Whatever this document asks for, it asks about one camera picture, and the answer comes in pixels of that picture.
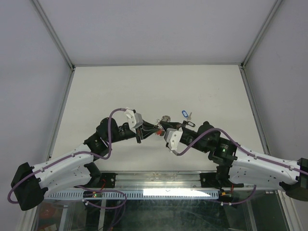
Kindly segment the key with blue tag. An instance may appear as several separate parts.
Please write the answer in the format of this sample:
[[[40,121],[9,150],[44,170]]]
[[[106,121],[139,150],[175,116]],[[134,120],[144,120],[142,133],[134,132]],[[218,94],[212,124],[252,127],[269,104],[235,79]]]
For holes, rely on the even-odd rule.
[[[188,113],[186,110],[182,110],[181,113],[182,113],[183,117],[184,117],[187,121],[190,121],[190,120],[191,120],[192,112]]]

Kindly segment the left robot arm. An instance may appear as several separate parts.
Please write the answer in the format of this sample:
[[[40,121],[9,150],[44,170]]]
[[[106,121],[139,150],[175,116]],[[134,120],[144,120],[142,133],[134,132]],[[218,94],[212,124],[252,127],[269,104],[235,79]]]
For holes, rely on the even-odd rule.
[[[9,195],[15,195],[16,200],[9,198],[8,201],[27,211],[58,191],[79,185],[95,187],[101,181],[101,173],[94,162],[107,157],[110,143],[128,139],[136,139],[140,143],[158,130],[158,126],[143,121],[136,131],[132,131],[128,122],[118,126],[113,118],[104,118],[95,133],[75,150],[33,166],[28,162],[21,164],[9,192]]]

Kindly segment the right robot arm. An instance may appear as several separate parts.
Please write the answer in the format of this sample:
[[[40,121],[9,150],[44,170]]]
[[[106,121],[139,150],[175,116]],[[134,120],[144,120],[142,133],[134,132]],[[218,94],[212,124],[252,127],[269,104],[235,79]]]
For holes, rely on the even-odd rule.
[[[280,190],[293,199],[308,200],[308,161],[287,160],[254,152],[234,141],[225,131],[207,121],[197,131],[186,128],[191,122],[160,121],[167,148],[176,156],[190,149],[208,154],[217,164],[219,187],[248,184]]]

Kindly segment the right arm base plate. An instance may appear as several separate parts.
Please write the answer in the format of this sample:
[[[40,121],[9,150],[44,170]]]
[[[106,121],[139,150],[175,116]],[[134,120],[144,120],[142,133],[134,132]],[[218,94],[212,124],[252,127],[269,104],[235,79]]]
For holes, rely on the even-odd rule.
[[[219,188],[220,184],[216,179],[216,172],[200,173],[199,176],[202,188]]]

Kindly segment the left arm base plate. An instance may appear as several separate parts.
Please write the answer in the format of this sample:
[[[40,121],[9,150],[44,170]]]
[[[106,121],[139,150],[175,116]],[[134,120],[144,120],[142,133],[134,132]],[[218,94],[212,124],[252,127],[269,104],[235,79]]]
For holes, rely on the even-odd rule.
[[[100,178],[100,184],[102,189],[115,188],[117,174],[114,172],[103,172]]]

